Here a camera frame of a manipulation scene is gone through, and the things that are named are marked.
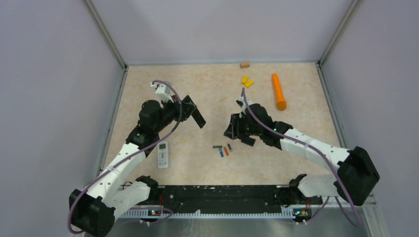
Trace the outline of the black remote control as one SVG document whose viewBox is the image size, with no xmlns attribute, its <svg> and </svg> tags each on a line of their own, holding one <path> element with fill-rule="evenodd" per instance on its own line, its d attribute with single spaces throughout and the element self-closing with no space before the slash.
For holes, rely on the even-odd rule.
<svg viewBox="0 0 419 237">
<path fill-rule="evenodd" d="M 193 110 L 191 116 L 200 129 L 202 129 L 206 125 L 206 120 L 204 119 L 198 108 L 195 108 Z"/>
</svg>

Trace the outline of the black battery cover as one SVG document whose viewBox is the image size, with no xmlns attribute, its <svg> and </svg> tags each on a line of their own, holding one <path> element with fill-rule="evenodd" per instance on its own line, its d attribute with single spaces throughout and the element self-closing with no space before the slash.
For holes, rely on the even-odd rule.
<svg viewBox="0 0 419 237">
<path fill-rule="evenodd" d="M 253 147 L 254 144 L 255 144 L 255 139 L 253 139 L 251 137 L 247 137 L 247 138 L 241 139 L 241 142 L 248 145 L 248 146 Z"/>
</svg>

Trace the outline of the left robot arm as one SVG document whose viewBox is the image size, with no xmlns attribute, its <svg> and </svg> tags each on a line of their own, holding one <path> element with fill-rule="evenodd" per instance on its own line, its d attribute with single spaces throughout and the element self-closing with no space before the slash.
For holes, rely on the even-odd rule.
<svg viewBox="0 0 419 237">
<path fill-rule="evenodd" d="M 158 190 L 146 182 L 134 181 L 124 190 L 120 190 L 120 186 L 134 168 L 170 136 L 168 133 L 161 138 L 159 133 L 173 121 L 176 122 L 173 130 L 176 130 L 189 117 L 193 117 L 199 127 L 206 123 L 189 95 L 183 99 L 173 95 L 167 101 L 145 101 L 136 127 L 113 161 L 82 191 L 75 189 L 70 194 L 68 230 L 73 234 L 86 232 L 94 237 L 104 237 L 115 221 L 136 204 L 142 201 L 155 203 Z"/>
</svg>

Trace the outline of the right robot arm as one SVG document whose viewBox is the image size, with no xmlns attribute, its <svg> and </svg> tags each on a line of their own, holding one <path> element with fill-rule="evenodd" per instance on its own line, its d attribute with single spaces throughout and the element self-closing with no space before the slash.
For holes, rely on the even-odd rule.
<svg viewBox="0 0 419 237">
<path fill-rule="evenodd" d="M 290 198 L 304 203 L 314 196 L 341 197 L 355 206 L 362 206 L 380 180 L 369 153 L 359 147 L 347 149 L 318 141 L 303 134 L 292 125 L 274 121 L 260 104 L 232 114 L 224 136 L 253 146 L 255 138 L 270 147 L 306 158 L 331 171 L 330 175 L 299 175 L 291 180 Z"/>
</svg>

